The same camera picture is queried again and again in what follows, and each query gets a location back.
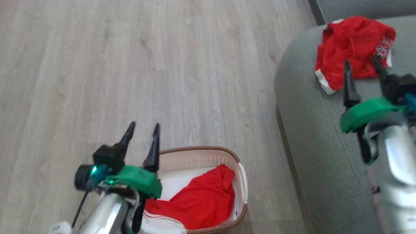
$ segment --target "white trim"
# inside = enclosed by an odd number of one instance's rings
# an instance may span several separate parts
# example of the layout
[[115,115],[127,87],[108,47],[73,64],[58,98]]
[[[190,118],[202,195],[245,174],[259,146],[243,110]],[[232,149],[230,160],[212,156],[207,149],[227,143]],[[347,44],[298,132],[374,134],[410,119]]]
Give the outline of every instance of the white trim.
[[186,234],[185,226],[176,219],[163,215],[143,212],[143,220],[138,234]]
[[387,66],[392,67],[393,64],[391,63],[391,47],[389,47],[389,53],[387,54]]
[[327,79],[325,78],[325,75],[321,72],[321,69],[318,69],[315,71],[316,77],[318,77],[319,83],[321,84],[322,89],[328,94],[334,94],[335,91],[331,89],[331,87],[328,84]]
[[342,21],[344,21],[344,19],[335,20],[335,21],[332,21],[332,23],[333,24],[338,24],[338,23],[341,23]]

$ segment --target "wooden floor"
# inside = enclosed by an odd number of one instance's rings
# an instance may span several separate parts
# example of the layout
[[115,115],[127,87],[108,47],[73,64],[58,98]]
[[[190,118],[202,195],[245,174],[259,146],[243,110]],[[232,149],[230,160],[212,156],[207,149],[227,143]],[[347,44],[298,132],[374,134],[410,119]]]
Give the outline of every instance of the wooden floor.
[[307,0],[0,0],[0,233],[71,222],[78,165],[132,120],[130,164],[157,121],[162,149],[241,158],[249,210],[227,233],[306,233],[272,84],[314,25]]

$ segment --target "robotic arm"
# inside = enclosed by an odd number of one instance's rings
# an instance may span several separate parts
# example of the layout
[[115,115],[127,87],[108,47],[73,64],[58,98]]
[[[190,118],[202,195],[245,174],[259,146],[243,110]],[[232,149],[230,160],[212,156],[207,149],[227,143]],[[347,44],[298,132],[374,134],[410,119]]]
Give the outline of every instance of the robotic arm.
[[416,145],[409,132],[414,122],[416,79],[387,75],[374,59],[383,97],[361,101],[348,61],[344,64],[343,132],[357,134],[374,206],[386,234],[416,233]]
[[127,147],[133,137],[132,122],[119,143],[102,145],[93,155],[94,164],[79,166],[74,185],[85,191],[84,197],[70,226],[67,222],[52,227],[50,234],[70,234],[81,207],[90,192],[101,194],[101,200],[81,225],[77,234],[135,234],[141,227],[147,199],[160,198],[162,185],[159,170],[160,125],[155,125],[149,154],[141,167],[125,165]]

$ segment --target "black cable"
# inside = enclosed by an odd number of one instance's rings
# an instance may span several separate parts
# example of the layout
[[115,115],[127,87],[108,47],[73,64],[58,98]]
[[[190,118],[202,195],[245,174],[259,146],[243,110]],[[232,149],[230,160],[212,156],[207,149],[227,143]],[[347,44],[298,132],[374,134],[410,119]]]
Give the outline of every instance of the black cable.
[[138,233],[140,231],[141,222],[143,220],[144,207],[146,206],[146,200],[147,200],[147,197],[141,194],[140,205],[137,208],[133,216],[133,222],[132,222],[133,224],[131,227],[133,233]]
[[87,198],[87,195],[89,194],[89,190],[87,190],[84,194],[84,196],[82,197],[81,203],[79,204],[77,213],[75,214],[74,220],[72,221],[72,225],[71,225],[71,229],[74,229],[75,227],[75,223],[77,222],[79,213],[81,211],[82,205],[84,205],[85,199]]

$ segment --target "white laundry basket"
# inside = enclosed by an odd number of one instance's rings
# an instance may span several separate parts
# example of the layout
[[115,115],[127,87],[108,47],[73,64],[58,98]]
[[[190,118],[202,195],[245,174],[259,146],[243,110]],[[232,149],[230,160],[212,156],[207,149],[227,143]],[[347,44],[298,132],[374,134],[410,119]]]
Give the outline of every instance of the white laundry basket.
[[243,219],[247,211],[248,199],[247,177],[244,167],[231,150],[223,147],[185,147],[160,152],[158,177],[163,186],[161,200],[170,200],[193,178],[221,164],[225,164],[235,173],[233,212],[225,222],[216,227],[187,230],[188,234],[221,232],[237,225]]

